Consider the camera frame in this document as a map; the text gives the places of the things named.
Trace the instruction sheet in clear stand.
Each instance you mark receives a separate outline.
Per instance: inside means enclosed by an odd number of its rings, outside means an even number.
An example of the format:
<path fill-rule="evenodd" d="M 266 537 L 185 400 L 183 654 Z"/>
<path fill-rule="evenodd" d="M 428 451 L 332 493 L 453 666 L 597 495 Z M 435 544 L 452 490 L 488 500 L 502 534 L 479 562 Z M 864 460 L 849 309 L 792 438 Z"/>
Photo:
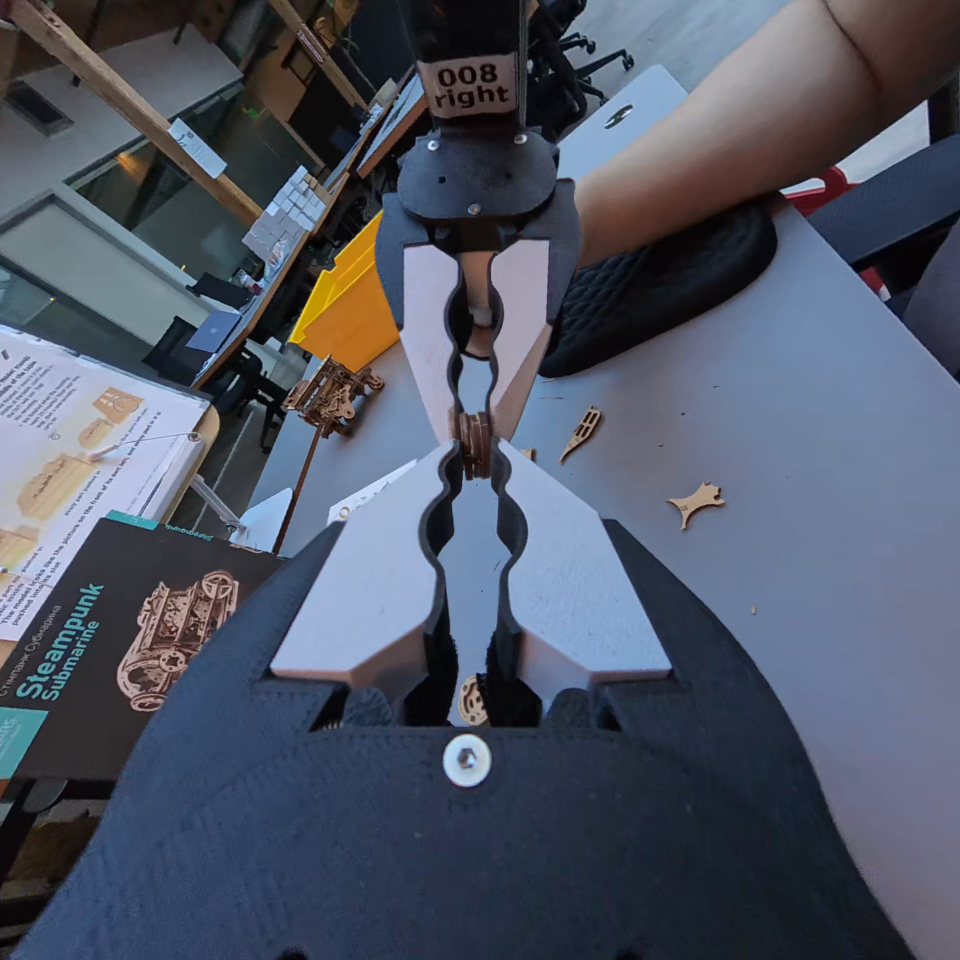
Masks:
<path fill-rule="evenodd" d="M 1 354 L 6 656 L 96 522 L 111 511 L 163 521 L 212 403 L 7 326 Z"/>

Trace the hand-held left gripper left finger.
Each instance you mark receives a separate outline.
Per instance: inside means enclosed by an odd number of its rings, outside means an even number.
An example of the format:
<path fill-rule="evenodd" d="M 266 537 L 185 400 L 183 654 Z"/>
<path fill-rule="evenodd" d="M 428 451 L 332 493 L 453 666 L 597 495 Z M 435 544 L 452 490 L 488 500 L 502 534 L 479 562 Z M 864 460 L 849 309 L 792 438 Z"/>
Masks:
<path fill-rule="evenodd" d="M 439 555 L 459 492 L 460 443 L 450 440 L 334 524 L 271 672 L 376 689 L 403 724 L 448 724 L 459 661 Z"/>

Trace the grey desk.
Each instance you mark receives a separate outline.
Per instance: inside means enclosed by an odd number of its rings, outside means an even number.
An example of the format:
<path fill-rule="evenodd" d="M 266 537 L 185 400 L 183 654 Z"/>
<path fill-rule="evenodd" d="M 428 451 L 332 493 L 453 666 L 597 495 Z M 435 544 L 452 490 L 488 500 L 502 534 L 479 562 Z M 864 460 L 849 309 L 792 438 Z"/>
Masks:
<path fill-rule="evenodd" d="M 511 442 L 726 625 L 913 953 L 958 958 L 958 383 L 788 201 L 770 211 L 758 280 L 537 379 Z M 704 482 L 726 505 L 683 531 L 666 500 Z"/>

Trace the black wrist rest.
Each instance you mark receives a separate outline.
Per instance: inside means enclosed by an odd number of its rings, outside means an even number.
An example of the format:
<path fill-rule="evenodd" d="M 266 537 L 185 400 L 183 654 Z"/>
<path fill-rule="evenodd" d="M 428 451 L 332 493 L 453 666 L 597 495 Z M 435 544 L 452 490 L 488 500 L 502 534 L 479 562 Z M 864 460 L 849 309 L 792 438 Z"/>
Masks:
<path fill-rule="evenodd" d="M 754 201 L 579 270 L 539 374 L 581 373 L 708 313 L 755 282 L 777 249 L 773 218 Z"/>

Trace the black model kit box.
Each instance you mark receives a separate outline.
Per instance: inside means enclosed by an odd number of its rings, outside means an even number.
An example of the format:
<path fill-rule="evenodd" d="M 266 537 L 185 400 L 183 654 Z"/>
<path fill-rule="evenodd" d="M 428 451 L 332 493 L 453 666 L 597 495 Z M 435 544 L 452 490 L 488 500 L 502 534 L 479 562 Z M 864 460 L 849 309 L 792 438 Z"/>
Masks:
<path fill-rule="evenodd" d="M 100 519 L 2 666 L 2 781 L 116 781 L 189 664 L 282 563 L 115 510 Z"/>

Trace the assembled wooden model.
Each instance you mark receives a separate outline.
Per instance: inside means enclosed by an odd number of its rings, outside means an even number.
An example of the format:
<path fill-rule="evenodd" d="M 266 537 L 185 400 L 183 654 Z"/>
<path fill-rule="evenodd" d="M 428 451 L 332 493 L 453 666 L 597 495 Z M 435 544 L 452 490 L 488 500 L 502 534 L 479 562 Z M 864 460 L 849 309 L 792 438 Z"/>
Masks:
<path fill-rule="evenodd" d="M 370 366 L 354 372 L 327 354 L 314 374 L 288 393 L 281 409 L 298 414 L 322 439 L 332 433 L 348 436 L 355 416 L 354 400 L 366 397 L 367 390 L 379 392 L 384 386 L 384 379 Z"/>

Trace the stack of small white boxes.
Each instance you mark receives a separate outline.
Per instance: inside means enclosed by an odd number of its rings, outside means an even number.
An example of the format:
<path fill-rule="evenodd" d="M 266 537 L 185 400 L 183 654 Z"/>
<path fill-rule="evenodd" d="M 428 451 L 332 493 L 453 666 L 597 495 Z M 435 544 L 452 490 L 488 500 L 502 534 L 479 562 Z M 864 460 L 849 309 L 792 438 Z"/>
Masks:
<path fill-rule="evenodd" d="M 301 237 L 314 231 L 330 202 L 330 192 L 299 166 L 246 232 L 242 243 L 270 269 L 278 268 Z"/>

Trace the yellow plastic bin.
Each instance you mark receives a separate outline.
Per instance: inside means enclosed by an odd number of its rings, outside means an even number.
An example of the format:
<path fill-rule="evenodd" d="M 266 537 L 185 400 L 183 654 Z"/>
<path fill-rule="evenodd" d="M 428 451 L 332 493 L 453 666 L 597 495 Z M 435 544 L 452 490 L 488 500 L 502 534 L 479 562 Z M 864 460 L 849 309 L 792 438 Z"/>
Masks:
<path fill-rule="evenodd" d="M 324 270 L 294 326 L 290 343 L 357 373 L 399 341 L 376 262 L 377 214 Z"/>

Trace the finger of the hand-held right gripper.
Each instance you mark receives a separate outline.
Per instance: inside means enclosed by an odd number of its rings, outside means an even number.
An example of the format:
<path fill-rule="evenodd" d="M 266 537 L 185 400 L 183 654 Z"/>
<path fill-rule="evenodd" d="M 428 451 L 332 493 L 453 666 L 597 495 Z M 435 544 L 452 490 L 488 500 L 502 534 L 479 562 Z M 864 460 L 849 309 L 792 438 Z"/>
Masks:
<path fill-rule="evenodd" d="M 438 247 L 404 248 L 401 342 L 439 444 L 461 436 L 462 360 L 449 313 L 462 279 L 458 262 Z"/>
<path fill-rule="evenodd" d="M 489 280 L 500 307 L 489 359 L 492 440 L 513 438 L 550 341 L 549 250 L 547 240 L 519 240 L 490 264 Z"/>

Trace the person's right forearm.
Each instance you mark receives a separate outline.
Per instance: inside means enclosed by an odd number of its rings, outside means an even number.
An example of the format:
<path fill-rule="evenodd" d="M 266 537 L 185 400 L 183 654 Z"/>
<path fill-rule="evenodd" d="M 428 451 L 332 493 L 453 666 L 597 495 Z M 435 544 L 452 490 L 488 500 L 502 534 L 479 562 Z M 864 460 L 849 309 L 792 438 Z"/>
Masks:
<path fill-rule="evenodd" d="M 575 190 L 587 267 L 823 173 L 958 73 L 957 1 L 796 1 Z"/>

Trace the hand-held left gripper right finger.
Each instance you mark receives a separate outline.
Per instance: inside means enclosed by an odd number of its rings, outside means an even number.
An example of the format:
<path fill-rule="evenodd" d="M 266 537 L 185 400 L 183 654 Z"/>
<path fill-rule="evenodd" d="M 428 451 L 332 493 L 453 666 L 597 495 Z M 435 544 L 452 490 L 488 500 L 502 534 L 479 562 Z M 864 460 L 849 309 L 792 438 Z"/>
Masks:
<path fill-rule="evenodd" d="M 671 661 L 599 513 L 505 439 L 490 448 L 509 552 L 490 640 L 490 722 L 538 724 L 567 690 L 659 681 Z"/>

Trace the slotted wooden offcut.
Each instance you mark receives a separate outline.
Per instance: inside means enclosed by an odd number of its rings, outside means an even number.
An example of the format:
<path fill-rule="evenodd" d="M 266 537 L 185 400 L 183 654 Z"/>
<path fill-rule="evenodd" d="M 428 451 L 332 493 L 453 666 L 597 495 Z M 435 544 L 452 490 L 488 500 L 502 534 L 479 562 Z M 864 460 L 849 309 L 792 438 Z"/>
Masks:
<path fill-rule="evenodd" d="M 558 458 L 558 463 L 563 464 L 570 454 L 589 440 L 599 426 L 603 418 L 603 412 L 595 406 L 590 406 L 583 414 L 577 427 L 571 434 L 569 441 L 562 450 Z"/>

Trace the illustrated instruction booklet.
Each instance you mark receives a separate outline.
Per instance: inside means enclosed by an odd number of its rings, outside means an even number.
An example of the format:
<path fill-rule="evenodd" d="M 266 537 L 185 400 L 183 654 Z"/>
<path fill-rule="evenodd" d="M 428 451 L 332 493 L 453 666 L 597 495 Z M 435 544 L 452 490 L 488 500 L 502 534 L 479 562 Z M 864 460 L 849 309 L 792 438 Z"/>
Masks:
<path fill-rule="evenodd" d="M 368 485 L 334 503 L 328 511 L 327 525 L 334 522 L 346 521 L 353 512 L 368 503 L 385 488 L 399 480 L 404 474 L 407 474 L 416 464 L 416 459 L 405 462 L 402 466 L 390 473 L 372 481 Z"/>

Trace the white stand base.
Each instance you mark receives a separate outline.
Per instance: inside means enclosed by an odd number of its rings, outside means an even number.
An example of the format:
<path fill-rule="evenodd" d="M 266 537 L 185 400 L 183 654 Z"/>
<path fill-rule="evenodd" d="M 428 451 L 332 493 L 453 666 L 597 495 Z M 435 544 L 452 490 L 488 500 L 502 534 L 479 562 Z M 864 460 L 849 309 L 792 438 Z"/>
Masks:
<path fill-rule="evenodd" d="M 234 546 L 274 553 L 291 507 L 293 488 L 286 487 L 240 516 L 240 526 L 230 535 Z"/>

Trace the star-shaped wooden offcut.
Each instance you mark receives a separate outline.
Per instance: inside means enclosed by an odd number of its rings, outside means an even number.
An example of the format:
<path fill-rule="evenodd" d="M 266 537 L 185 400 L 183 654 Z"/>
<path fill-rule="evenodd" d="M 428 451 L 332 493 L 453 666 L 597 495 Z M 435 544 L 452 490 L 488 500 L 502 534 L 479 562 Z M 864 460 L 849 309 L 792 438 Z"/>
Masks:
<path fill-rule="evenodd" d="M 690 520 L 698 512 L 715 507 L 723 507 L 726 501 L 722 497 L 722 488 L 711 482 L 703 482 L 694 492 L 679 498 L 668 498 L 680 514 L 680 529 L 686 531 Z"/>

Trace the laptop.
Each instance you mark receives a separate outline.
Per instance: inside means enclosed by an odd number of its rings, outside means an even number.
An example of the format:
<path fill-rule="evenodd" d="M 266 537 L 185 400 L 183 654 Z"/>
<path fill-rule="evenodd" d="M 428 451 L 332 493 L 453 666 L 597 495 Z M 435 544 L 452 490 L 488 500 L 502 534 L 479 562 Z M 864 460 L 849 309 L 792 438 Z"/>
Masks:
<path fill-rule="evenodd" d="M 214 310 L 208 314 L 197 331 L 186 342 L 190 350 L 216 354 L 229 342 L 243 316 L 229 310 Z"/>

